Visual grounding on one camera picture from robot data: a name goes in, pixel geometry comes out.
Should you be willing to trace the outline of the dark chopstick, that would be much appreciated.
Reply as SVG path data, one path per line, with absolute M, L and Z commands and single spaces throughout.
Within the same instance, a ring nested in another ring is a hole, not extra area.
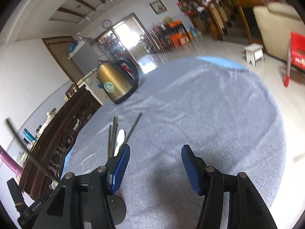
M 109 126 L 109 132 L 108 132 L 108 159 L 110 158 L 111 136 L 112 136 L 112 125 Z
M 117 123 L 118 118 L 117 116 L 114 117 L 113 126 L 112 126 L 112 138 L 111 138 L 111 145 L 110 145 L 110 157 L 114 156 L 114 147 L 116 142 L 116 134 L 117 134 Z
M 128 132 L 128 134 L 127 134 L 127 136 L 126 136 L 126 138 L 125 138 L 125 141 L 124 141 L 125 144 L 126 144 L 126 143 L 128 142 L 128 140 L 130 139 L 130 136 L 132 135 L 132 133 L 133 133 L 135 127 L 137 126 L 137 123 L 139 122 L 139 120 L 140 120 L 142 114 L 143 114 L 143 113 L 140 113 L 140 114 L 137 116 L 135 122 L 133 123 L 133 125 L 132 125 L 130 131 Z

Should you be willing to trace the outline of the dark carved wooden chair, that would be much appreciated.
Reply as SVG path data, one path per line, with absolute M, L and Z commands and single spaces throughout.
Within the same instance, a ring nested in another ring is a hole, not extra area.
M 80 88 L 59 109 L 33 146 L 31 153 L 52 177 L 60 178 L 65 157 L 73 148 L 80 130 L 101 104 L 86 88 Z M 19 181 L 19 188 L 33 200 L 51 191 L 51 177 L 28 159 Z

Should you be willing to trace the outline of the white spoon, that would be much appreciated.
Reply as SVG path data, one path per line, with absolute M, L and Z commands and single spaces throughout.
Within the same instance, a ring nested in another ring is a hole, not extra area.
M 125 131 L 124 129 L 120 129 L 116 138 L 116 146 L 114 149 L 114 157 L 117 156 L 121 146 L 123 145 L 125 141 Z

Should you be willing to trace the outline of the grey tablecloth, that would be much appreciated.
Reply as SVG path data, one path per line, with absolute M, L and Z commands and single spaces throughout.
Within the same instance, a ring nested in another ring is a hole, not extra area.
M 123 103 L 108 101 L 77 136 L 64 170 L 87 174 L 108 159 L 109 125 L 129 131 L 131 149 L 119 194 L 127 214 L 120 228 L 195 228 L 203 198 L 181 160 L 187 144 L 219 171 L 245 172 L 267 206 L 280 186 L 286 156 L 278 105 L 245 68 L 182 58 L 141 77 Z

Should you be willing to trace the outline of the gold electric kettle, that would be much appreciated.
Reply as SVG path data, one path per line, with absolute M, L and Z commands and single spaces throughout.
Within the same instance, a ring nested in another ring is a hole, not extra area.
M 137 89 L 139 73 L 136 64 L 119 57 L 114 61 L 101 60 L 97 69 L 97 79 L 114 104 L 127 100 Z

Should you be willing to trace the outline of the grey refrigerator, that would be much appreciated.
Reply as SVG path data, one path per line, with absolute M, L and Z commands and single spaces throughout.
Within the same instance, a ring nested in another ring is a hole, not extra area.
M 98 68 L 104 52 L 96 40 L 77 33 L 73 47 L 68 58 L 73 60 L 84 76 Z

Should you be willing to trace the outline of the white small stool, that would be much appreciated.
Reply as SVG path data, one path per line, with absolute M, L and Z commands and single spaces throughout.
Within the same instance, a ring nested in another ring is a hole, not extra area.
M 263 53 L 263 46 L 261 44 L 250 44 L 244 47 L 244 51 L 246 54 L 246 62 L 256 66 L 256 62 L 259 60 L 264 61 L 264 53 Z

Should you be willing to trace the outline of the red plastic chair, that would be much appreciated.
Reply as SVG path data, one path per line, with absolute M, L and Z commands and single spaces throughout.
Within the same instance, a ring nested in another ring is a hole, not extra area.
M 287 52 L 287 69 L 284 86 L 288 87 L 290 82 L 291 67 L 296 66 L 304 70 L 305 37 L 299 33 L 291 32 L 291 43 Z

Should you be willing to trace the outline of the metal shelf orange boxes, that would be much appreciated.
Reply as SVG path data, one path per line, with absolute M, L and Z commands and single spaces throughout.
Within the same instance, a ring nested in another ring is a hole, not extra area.
M 162 53 L 184 46 L 193 40 L 192 34 L 187 31 L 181 20 L 155 25 L 148 33 Z

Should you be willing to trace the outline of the beige sofa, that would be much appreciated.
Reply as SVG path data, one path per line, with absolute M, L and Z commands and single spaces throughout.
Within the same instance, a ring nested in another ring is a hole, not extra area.
M 304 23 L 293 6 L 270 2 L 253 8 L 258 28 L 267 53 L 287 61 L 291 33 L 304 35 Z

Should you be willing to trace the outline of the round wall clock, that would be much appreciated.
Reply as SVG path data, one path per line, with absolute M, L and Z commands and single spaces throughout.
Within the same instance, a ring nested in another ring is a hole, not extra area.
M 109 19 L 105 19 L 102 21 L 102 27 L 105 29 L 109 29 L 112 27 L 112 21 Z

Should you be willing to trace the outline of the framed wall picture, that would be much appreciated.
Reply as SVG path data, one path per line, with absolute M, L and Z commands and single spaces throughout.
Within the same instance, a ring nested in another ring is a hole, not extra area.
M 160 0 L 154 1 L 154 2 L 150 3 L 149 5 L 153 9 L 155 14 L 157 14 L 157 15 L 167 11 L 166 7 Z

